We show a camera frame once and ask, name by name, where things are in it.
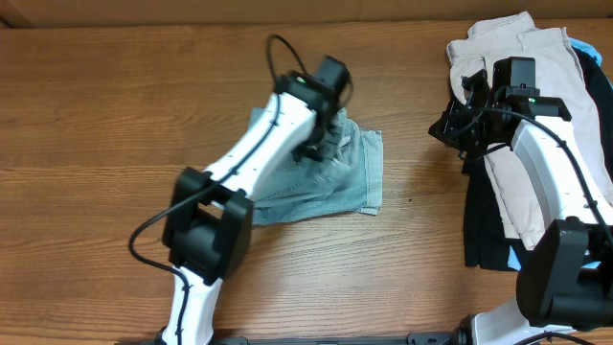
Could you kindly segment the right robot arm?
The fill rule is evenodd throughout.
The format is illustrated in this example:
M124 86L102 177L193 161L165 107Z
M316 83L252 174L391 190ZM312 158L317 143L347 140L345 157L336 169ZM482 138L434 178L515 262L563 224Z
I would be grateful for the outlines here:
M612 324L612 207L579 153L572 116L536 86L535 60L508 57L461 79L467 100L449 102L428 132L462 157L508 147L534 188L546 231L510 301L468 316L454 344L536 344Z

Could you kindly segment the beige shorts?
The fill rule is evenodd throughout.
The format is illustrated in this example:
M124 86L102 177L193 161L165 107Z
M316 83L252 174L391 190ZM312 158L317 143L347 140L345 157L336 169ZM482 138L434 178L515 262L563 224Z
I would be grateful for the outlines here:
M574 136L583 161L602 193L600 202L612 201L612 181L604 165L597 106L585 88L579 57L564 28L541 30L530 14L476 22L467 39L446 47L450 85L454 96L466 102L462 77L486 69L493 80L493 64L503 58L535 59L535 84L540 94L561 98L572 116ZM485 167L498 204L505 233L532 249L545 231L540 206L530 178L519 158L509 149L485 157Z

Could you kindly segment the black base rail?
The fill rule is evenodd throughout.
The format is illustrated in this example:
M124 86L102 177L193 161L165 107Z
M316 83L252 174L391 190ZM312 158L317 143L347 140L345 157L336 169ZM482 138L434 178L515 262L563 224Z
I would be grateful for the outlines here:
M466 331L409 333L405 336L248 339L214 338L210 345L471 345Z

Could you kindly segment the light blue denim shorts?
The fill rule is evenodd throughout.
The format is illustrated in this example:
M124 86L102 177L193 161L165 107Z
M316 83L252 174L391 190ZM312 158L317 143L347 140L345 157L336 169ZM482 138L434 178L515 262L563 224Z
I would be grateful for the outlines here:
M253 223L270 225L338 213L376 215L383 194L383 141L341 109L324 142L324 159L284 158L255 202Z

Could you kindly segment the black garment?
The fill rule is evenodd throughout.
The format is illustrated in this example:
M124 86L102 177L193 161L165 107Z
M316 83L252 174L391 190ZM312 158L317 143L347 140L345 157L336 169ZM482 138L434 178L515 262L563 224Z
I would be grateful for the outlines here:
M463 173L469 176L465 198L465 264L482 269L508 269L509 240L520 240L527 250L539 242L545 232L541 209L526 170L519 161L511 166L524 179L522 186L505 187L509 179L495 172L494 160L510 150L504 147L485 157L466 160ZM612 172L612 159L604 165Z

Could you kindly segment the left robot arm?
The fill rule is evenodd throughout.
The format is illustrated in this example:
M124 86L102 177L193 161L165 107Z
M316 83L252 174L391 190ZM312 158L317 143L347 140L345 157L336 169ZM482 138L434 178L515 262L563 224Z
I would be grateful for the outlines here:
M325 57L310 75L276 78L260 118L204 171L177 178L163 244L178 274L170 321L157 344L207 344L224 279L240 266L251 239L254 200L286 158L322 162L333 154L340 96L351 85L346 65Z

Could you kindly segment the light blue garment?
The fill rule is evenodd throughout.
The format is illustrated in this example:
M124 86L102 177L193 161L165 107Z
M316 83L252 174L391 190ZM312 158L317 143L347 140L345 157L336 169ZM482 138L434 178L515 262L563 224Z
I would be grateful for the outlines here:
M602 139L605 162L608 163L612 159L612 141L606 138L612 129L612 84L601 69L601 54L593 46L574 38L571 38L571 45L579 58L586 91L599 112L601 131L605 135ZM519 271L528 261L530 251L520 244L520 240L509 240L509 243L508 269Z

